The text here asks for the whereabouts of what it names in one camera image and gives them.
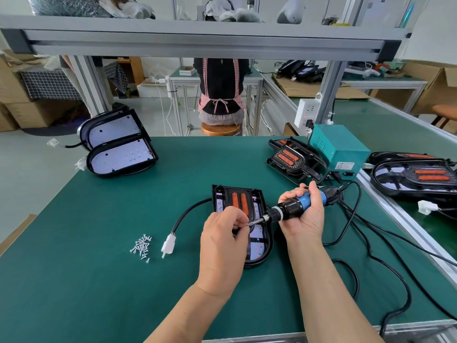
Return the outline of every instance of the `teal power supply box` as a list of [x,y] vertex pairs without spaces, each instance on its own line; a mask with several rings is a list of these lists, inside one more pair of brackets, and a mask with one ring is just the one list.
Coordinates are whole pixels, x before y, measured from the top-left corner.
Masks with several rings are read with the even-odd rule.
[[370,150],[343,125],[314,126],[309,143],[328,165],[328,172],[339,172],[344,180],[355,180]]

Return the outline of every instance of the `hand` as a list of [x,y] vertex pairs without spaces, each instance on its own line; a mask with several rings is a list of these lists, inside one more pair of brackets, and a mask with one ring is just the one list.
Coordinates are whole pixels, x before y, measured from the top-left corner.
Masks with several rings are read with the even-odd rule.
[[[200,289],[226,300],[232,295],[246,260],[248,223],[246,214],[231,206],[209,216],[201,237],[200,273],[196,282]],[[236,237],[232,234],[234,228],[240,228]]]
[[[279,203],[287,201],[292,197],[305,195],[305,193],[308,192],[305,187],[305,184],[300,184],[300,187],[285,192],[279,198]],[[322,241],[324,221],[323,203],[316,182],[311,182],[311,184],[309,184],[309,193],[311,194],[311,207],[308,208],[300,218],[283,220],[279,223],[288,242],[301,236],[304,236],[305,238],[318,238],[319,241]]]

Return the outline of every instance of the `orange strip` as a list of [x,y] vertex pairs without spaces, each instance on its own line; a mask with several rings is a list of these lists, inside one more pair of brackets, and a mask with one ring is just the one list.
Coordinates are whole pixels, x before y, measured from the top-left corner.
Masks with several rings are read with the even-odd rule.
[[289,158],[286,158],[284,155],[278,154],[278,158],[280,158],[282,161],[284,161],[289,166],[293,166],[293,161],[290,160]]
[[451,180],[451,177],[449,177],[449,176],[419,176],[419,180],[431,181],[431,182],[436,182],[436,181],[447,182],[447,181]]
[[418,158],[418,159],[435,159],[434,156],[425,155],[425,154],[404,154],[410,158]]
[[445,170],[415,170],[414,173],[418,175],[445,175]]
[[246,194],[241,194],[241,207],[242,211],[249,216],[249,207],[248,207],[248,199],[246,197]]
[[236,192],[232,193],[232,205],[235,208],[239,208],[238,194]]
[[294,154],[292,154],[290,151],[288,150],[283,150],[283,153],[285,155],[287,155],[289,158],[291,158],[292,160],[295,160],[295,161],[299,161],[299,157],[298,156],[295,156]]

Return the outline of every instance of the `bubble wrap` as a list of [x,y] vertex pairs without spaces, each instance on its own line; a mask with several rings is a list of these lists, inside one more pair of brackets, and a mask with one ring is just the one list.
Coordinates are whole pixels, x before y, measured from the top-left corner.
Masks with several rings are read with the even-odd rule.
[[34,15],[111,18],[99,0],[29,0]]

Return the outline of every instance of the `pile of screws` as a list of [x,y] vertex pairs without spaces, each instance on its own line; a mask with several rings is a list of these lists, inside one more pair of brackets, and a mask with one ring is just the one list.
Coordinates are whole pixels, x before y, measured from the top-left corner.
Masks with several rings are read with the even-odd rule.
[[136,254],[137,251],[140,253],[141,260],[148,257],[148,247],[151,242],[151,236],[143,235],[138,241],[135,242],[135,247],[130,251],[130,253]]

